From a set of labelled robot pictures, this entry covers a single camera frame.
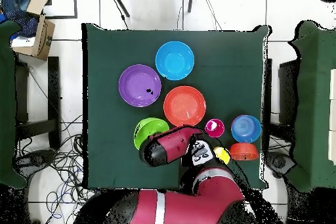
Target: small red bowl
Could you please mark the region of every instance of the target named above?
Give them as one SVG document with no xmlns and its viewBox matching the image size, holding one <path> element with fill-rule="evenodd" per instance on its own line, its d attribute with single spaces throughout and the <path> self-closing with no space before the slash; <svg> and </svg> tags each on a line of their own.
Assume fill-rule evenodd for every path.
<svg viewBox="0 0 336 224">
<path fill-rule="evenodd" d="M 257 147 L 250 143 L 236 143 L 230 148 L 233 160 L 255 160 L 259 157 Z"/>
</svg>

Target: cable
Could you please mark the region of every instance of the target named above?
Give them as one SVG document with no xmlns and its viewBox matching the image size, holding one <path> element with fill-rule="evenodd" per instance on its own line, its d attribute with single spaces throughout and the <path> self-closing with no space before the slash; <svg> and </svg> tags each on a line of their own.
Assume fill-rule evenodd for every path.
<svg viewBox="0 0 336 224">
<path fill-rule="evenodd" d="M 177 29 L 179 29 L 179 19 L 180 19 L 180 12 L 181 12 L 182 7 L 178 11 L 178 17 L 177 17 Z"/>
<path fill-rule="evenodd" d="M 89 199 L 89 193 L 95 193 L 93 190 L 84 189 L 81 186 L 81 178 L 79 178 L 79 174 L 83 173 L 83 165 L 78 162 L 79 157 L 83 157 L 83 136 L 82 134 L 72 135 L 73 137 L 73 148 L 74 151 L 71 150 L 69 152 L 57 152 L 54 160 L 52 161 L 51 167 L 56 170 L 57 174 L 62 180 L 62 184 L 57 188 L 56 191 L 50 192 L 49 196 L 53 193 L 56 195 L 56 199 L 51 204 L 51 207 L 48 207 L 46 201 L 47 209 L 50 211 L 51 216 L 48 218 L 45 224 L 48 224 L 52 218 L 63 219 L 64 224 L 68 224 L 68 220 L 72 215 L 74 218 L 74 210 L 78 206 L 84 205 L 86 201 Z M 70 137 L 65 139 L 62 144 L 66 143 Z M 67 173 L 68 175 L 64 178 L 62 173 Z M 64 199 L 65 196 L 69 195 L 71 198 L 71 202 L 66 201 Z M 64 214 L 62 212 L 62 208 L 60 207 L 61 203 L 77 204 L 73 209 L 73 212 L 68 216 L 67 220 L 64 219 Z"/>
<path fill-rule="evenodd" d="M 69 126 L 70 126 L 72 123 L 76 122 L 80 117 L 82 117 L 82 115 L 79 115 L 76 119 L 74 119 L 71 123 L 69 123 L 69 125 L 68 125 L 65 129 L 63 129 L 62 131 L 67 130 L 67 129 L 69 128 Z"/>
<path fill-rule="evenodd" d="M 23 62 L 22 64 L 26 67 L 27 71 L 30 73 L 30 75 L 32 76 L 32 78 L 33 78 L 34 81 L 36 82 L 36 85 L 39 87 L 39 89 L 41 90 L 41 92 L 42 92 L 42 93 L 44 94 L 44 96 L 47 98 L 47 100 L 48 100 L 48 102 L 51 104 L 51 106 L 55 109 L 55 111 L 57 112 L 57 114 L 60 116 L 60 120 L 61 120 L 62 123 L 64 123 L 64 125 L 65 125 L 65 122 L 64 122 L 64 120 L 62 119 L 62 116 L 60 115 L 60 112 L 57 110 L 57 108 L 54 106 L 54 104 L 51 102 L 51 100 L 48 98 L 48 96 L 47 96 L 47 95 L 45 94 L 45 92 L 42 90 L 41 86 L 39 85 L 39 83 L 38 83 L 37 80 L 35 79 L 34 75 L 33 75 L 32 72 L 30 71 L 30 69 L 26 66 L 26 64 L 25 64 L 24 62 Z"/>
<path fill-rule="evenodd" d="M 33 143 L 33 139 L 31 137 L 28 137 L 28 139 L 30 139 L 30 142 L 22 148 L 22 150 L 21 150 L 22 155 L 24 155 L 24 152 L 27 152 L 24 149 L 27 148 L 30 144 Z"/>
<path fill-rule="evenodd" d="M 127 25 L 126 21 L 125 21 L 125 16 L 124 16 L 124 15 L 123 15 L 123 13 L 121 12 L 121 10 L 120 10 L 120 8 L 119 8 L 119 6 L 118 6 L 118 4 L 117 4 L 116 0 L 113 0 L 113 1 L 114 1 L 115 5 L 117 6 L 117 8 L 118 8 L 119 12 L 120 12 L 121 19 L 122 19 L 122 20 L 123 20 L 123 22 L 125 23 L 125 25 L 126 25 L 126 28 L 127 28 L 127 29 L 129 29 L 129 27 L 128 27 L 128 25 Z"/>
<path fill-rule="evenodd" d="M 216 31 L 217 31 L 217 25 L 216 25 L 216 23 L 218 24 L 220 30 L 222 30 L 221 25 L 219 24 L 219 22 L 218 22 L 217 19 L 216 19 L 215 11 L 213 10 L 213 7 L 211 6 L 210 0 L 205 0 L 205 2 L 207 2 L 207 6 L 209 7 L 209 10 L 210 10 L 211 14 L 213 15 L 213 18 L 215 19 L 215 29 L 216 29 Z"/>
</svg>

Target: dark green tabletop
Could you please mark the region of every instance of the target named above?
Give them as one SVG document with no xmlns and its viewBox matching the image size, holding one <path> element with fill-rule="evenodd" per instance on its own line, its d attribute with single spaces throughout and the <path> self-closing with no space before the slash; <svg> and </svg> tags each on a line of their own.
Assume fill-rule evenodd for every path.
<svg viewBox="0 0 336 224">
<path fill-rule="evenodd" d="M 0 24 L 0 183 L 21 189 L 26 180 L 15 173 L 12 159 L 15 147 L 15 59 L 9 38 L 20 26 L 14 21 Z"/>
<path fill-rule="evenodd" d="M 336 189 L 336 166 L 328 160 L 330 71 L 336 68 L 336 31 L 313 21 L 297 27 L 299 104 L 295 119 L 293 158 L 298 163 L 287 174 L 301 192 L 316 187 Z"/>
<path fill-rule="evenodd" d="M 235 117 L 249 114 L 260 118 L 267 26 L 254 32 L 108 31 L 91 24 L 86 24 L 86 28 L 88 187 L 179 188 L 180 162 L 149 168 L 140 161 L 133 144 L 133 133 L 141 119 L 157 117 L 167 121 L 163 101 L 174 87 L 190 85 L 201 91 L 207 110 L 198 126 L 204 128 L 211 118 L 221 119 L 226 129 L 220 140 L 227 148 L 234 142 L 230 127 Z M 128 105 L 119 95 L 120 75 L 134 64 L 156 69 L 156 52 L 168 41 L 190 46 L 194 69 L 180 81 L 160 76 L 161 95 L 154 104 L 144 108 Z M 258 150 L 260 144 L 260 139 L 255 141 Z M 252 187 L 266 187 L 259 179 L 259 159 L 240 165 Z"/>
</svg>

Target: white tile floor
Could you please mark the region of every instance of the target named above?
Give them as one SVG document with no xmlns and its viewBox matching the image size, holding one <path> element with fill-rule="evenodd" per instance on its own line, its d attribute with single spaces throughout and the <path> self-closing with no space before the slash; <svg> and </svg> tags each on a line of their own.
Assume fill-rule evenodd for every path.
<svg viewBox="0 0 336 224">
<path fill-rule="evenodd" d="M 129 29 L 132 30 L 175 30 L 182 29 L 182 11 L 179 15 L 182 0 L 122 0 L 131 14 L 126 18 Z M 73 4 L 69 0 L 62 0 L 63 4 Z M 258 25 L 268 24 L 272 27 L 272 34 L 268 38 L 268 57 L 273 59 L 272 69 L 272 111 L 279 112 L 278 95 L 278 67 L 281 63 L 296 58 L 294 49 L 288 41 L 294 38 L 296 25 L 302 20 L 315 20 L 323 27 L 336 27 L 335 4 L 323 3 L 320 0 L 210 0 L 215 10 L 218 23 L 223 30 L 251 31 Z M 205 0 L 193 0 L 192 12 L 187 12 L 188 0 L 184 0 L 184 30 L 214 30 L 215 22 Z M 77 0 L 77 19 L 52 20 L 55 24 L 50 56 L 60 57 L 61 80 L 61 108 L 65 123 L 76 119 L 83 112 L 82 105 L 82 51 L 81 51 L 81 23 L 90 22 L 109 30 L 125 29 L 120 13 L 112 0 Z M 20 55 L 28 62 L 32 74 L 47 93 L 46 63 Z M 30 120 L 47 118 L 47 99 L 30 77 L 28 108 Z M 278 115 L 272 114 L 271 120 L 278 121 Z M 70 133 L 82 131 L 82 118 L 69 127 Z M 62 132 L 62 138 L 68 136 Z M 29 150 L 48 148 L 46 135 L 33 138 Z M 263 196 L 285 221 L 287 213 L 287 193 L 282 179 L 273 178 L 270 170 L 264 171 L 264 178 L 269 188 L 264 190 Z M 44 223 L 50 216 L 45 201 L 48 193 L 56 191 L 62 181 L 52 168 L 46 168 L 37 173 L 30 187 L 29 201 L 31 218 L 38 218 Z M 60 219 L 52 219 L 49 224 L 64 224 L 69 217 L 68 224 L 72 224 L 71 213 L 75 203 L 61 205 Z"/>
</svg>

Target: blue bowl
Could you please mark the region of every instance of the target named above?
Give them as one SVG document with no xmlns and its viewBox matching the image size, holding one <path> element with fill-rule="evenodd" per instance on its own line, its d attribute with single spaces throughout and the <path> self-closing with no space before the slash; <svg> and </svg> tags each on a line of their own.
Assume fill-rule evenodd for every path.
<svg viewBox="0 0 336 224">
<path fill-rule="evenodd" d="M 232 122 L 231 133 L 237 142 L 252 143 L 260 136 L 261 124 L 253 116 L 242 115 Z"/>
<path fill-rule="evenodd" d="M 156 53 L 156 69 L 168 80 L 185 78 L 194 67 L 194 54 L 187 44 L 170 41 Z"/>
</svg>

